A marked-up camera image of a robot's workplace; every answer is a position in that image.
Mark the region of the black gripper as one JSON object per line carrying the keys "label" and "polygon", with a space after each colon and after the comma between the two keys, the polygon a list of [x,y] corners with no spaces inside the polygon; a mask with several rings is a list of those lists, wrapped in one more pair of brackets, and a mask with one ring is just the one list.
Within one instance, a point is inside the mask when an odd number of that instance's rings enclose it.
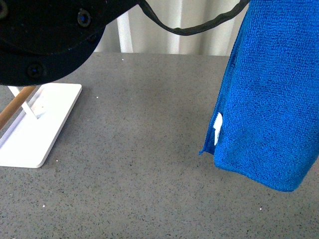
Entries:
{"label": "black gripper", "polygon": [[0,3],[0,83],[43,85],[78,69],[107,24],[135,0],[3,0]]}

